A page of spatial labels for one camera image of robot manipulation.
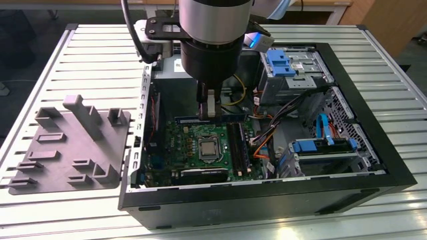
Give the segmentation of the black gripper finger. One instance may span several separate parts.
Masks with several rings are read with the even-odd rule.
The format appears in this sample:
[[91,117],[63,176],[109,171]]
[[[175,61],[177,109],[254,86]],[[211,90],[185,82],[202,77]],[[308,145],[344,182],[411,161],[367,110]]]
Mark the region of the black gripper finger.
[[207,86],[202,81],[198,82],[196,100],[199,104],[199,119],[214,123],[222,120],[222,85]]

